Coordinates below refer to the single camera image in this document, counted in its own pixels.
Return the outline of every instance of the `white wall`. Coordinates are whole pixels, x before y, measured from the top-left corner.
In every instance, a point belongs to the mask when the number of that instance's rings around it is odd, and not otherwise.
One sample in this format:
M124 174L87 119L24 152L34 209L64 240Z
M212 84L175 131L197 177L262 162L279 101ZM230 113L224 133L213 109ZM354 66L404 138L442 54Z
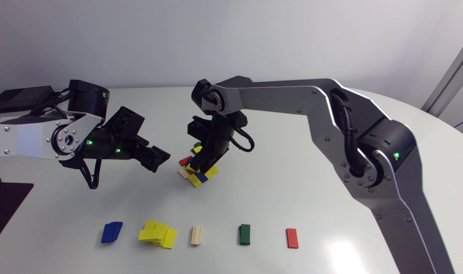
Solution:
M462 45L463 0L0 0L0 92L327 77L421 107Z

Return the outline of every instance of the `black mat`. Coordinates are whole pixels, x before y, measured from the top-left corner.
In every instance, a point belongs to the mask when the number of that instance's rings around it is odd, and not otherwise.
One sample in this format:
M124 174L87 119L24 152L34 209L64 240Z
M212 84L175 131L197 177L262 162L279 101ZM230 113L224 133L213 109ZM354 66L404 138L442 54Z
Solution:
M0 233L32 188L33 184L0 183Z

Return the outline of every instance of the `white table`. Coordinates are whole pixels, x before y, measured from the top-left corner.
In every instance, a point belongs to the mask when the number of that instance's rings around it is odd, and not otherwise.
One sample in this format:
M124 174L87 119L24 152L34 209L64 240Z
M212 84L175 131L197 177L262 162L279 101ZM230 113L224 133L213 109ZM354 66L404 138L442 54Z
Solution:
M177 173L196 142L186 134L202 115L188 88L111 90L108 118L126 106L146 118L140 135L172 156L156 174L136 160L103 161L100 185L57 161L0 158L5 182L35 184L0 235L0 273L398 273L370 211L353 200L313 145L305 116L244 111L252 153L230 151L198 188ZM463 273L463 134L402 102L371 97L414 132L424 191L452 263ZM240 137L239 142L246 143ZM177 229L173 250L137 241L146 220ZM105 223L122 221L101 244ZM237 243L251 224L251 245ZM190 232L202 225L202 244ZM297 250L285 229L296 228Z

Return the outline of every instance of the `blue wooden block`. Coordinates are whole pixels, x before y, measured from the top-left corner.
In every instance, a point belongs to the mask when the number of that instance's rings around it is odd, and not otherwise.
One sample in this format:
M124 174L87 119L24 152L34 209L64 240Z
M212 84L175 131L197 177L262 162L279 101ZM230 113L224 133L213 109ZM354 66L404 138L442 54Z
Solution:
M202 173L195 173L196 177L198 177L198 179L203 183L203 182L206 182L207 181L207 177L202 174Z
M111 222L109 224L105 224L105 228L103 229L103 236L101 237L101 243L111 243L116 241L122 226L123 222Z

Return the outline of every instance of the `black box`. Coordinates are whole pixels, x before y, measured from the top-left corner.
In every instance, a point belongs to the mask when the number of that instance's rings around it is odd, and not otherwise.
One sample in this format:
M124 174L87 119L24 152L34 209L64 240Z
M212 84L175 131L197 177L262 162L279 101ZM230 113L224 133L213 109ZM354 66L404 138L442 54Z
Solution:
M5 90L0 94L0 113L31 110L54 93L51 86Z

